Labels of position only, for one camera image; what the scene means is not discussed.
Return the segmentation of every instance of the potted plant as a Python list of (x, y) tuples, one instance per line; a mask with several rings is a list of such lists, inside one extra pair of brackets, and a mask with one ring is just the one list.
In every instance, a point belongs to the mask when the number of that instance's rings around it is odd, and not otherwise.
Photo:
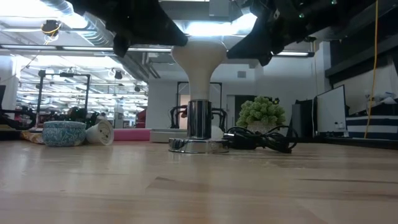
[(275, 126), (285, 122), (285, 110), (278, 100), (270, 101), (263, 96), (257, 96), (253, 101), (242, 104), (236, 125), (248, 128), (250, 131), (265, 133)]

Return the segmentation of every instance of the chrome cylinder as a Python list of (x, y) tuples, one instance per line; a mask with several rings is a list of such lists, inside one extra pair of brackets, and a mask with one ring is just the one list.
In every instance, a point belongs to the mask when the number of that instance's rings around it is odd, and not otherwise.
[(211, 102), (192, 100), (188, 104), (188, 137), (211, 138)]

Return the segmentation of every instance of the black power cord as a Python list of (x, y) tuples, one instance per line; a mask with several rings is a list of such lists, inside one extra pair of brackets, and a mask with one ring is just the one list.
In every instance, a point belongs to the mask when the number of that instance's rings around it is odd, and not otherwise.
[(286, 125), (280, 125), (272, 128), (266, 133), (252, 132), (246, 128), (233, 127), (227, 130), (224, 139), (228, 140), (229, 147), (233, 149), (254, 150), (257, 147), (268, 147), (278, 152), (292, 153), (292, 149), (297, 145), (298, 134), (292, 128), (295, 138), (288, 138), (283, 134), (274, 132), (280, 128), (289, 128)]

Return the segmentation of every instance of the desk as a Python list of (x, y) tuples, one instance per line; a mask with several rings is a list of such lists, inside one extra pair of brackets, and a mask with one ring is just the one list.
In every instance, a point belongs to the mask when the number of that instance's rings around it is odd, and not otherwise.
[(167, 149), (0, 142), (1, 223), (398, 223), (398, 151)]

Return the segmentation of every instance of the metal lamp base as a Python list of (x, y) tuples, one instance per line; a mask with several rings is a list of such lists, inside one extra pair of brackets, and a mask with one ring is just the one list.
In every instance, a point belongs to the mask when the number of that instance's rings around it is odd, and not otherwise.
[(169, 151), (182, 153), (224, 153), (228, 152), (227, 140), (169, 139)]

